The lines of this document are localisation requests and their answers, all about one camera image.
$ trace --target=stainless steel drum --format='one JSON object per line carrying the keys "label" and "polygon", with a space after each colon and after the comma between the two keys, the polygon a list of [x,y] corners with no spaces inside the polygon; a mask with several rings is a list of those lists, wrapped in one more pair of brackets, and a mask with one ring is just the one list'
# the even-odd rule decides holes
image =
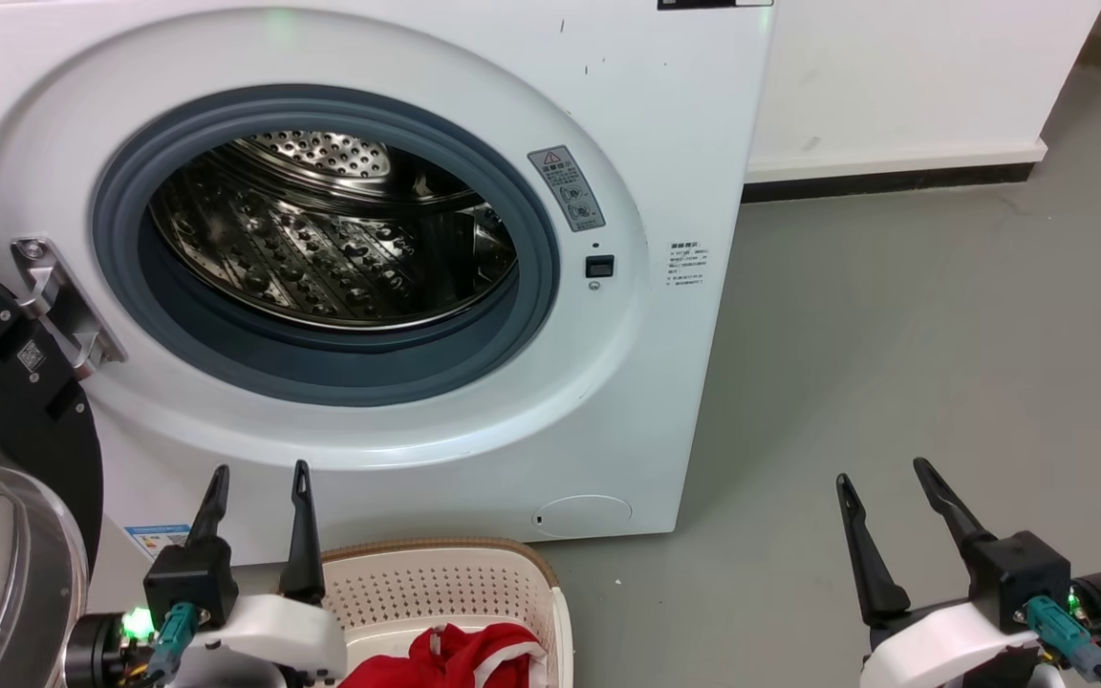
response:
{"label": "stainless steel drum", "polygon": [[221,145],[167,178],[149,208],[203,282],[308,327],[442,321],[516,263],[502,219],[459,179],[349,134],[277,131]]}

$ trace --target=plastic laundry basket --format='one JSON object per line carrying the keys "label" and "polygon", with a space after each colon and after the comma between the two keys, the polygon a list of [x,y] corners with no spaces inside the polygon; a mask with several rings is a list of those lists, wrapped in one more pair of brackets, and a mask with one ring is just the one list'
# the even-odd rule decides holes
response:
{"label": "plastic laundry basket", "polygon": [[523,624],[547,652],[550,688],[571,688],[571,619],[559,580],[511,539],[394,539],[323,555],[323,605],[346,636],[348,671],[375,655],[406,656],[432,626]]}

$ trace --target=front-loading washing machine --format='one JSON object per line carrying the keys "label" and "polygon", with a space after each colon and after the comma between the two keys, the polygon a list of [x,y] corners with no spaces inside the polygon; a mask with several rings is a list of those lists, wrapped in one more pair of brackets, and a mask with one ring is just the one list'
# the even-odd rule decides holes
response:
{"label": "front-loading washing machine", "polygon": [[672,531],[748,4],[0,1],[0,283],[80,380],[6,310],[0,374],[95,414],[144,549],[228,465],[233,561],[283,558],[297,459],[327,547]]}

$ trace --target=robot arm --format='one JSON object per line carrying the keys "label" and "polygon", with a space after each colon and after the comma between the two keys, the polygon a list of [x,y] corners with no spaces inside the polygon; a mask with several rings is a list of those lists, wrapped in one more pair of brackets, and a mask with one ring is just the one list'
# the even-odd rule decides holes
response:
{"label": "robot arm", "polygon": [[239,598],[231,547],[218,536],[228,510],[228,467],[218,467],[188,540],[164,548],[143,579],[149,613],[141,621],[152,623],[130,627],[140,614],[79,619],[67,643],[66,685],[339,684],[346,645],[336,615],[320,607],[325,580],[305,461],[296,462],[292,501],[292,547],[279,593]]}
{"label": "robot arm", "polygon": [[1070,579],[1069,561],[1021,532],[999,539],[925,459],[914,462],[970,575],[967,598],[912,610],[892,579],[865,506],[837,481],[861,619],[873,652],[861,688],[1062,688],[1058,669],[1101,682],[1101,574]]}

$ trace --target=red clothing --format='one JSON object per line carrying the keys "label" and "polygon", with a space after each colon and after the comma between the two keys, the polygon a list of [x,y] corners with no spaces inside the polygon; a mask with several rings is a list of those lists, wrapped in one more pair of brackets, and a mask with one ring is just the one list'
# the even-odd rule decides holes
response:
{"label": "red clothing", "polygon": [[367,658],[339,688],[546,688],[546,651],[515,623],[429,627],[410,657]]}

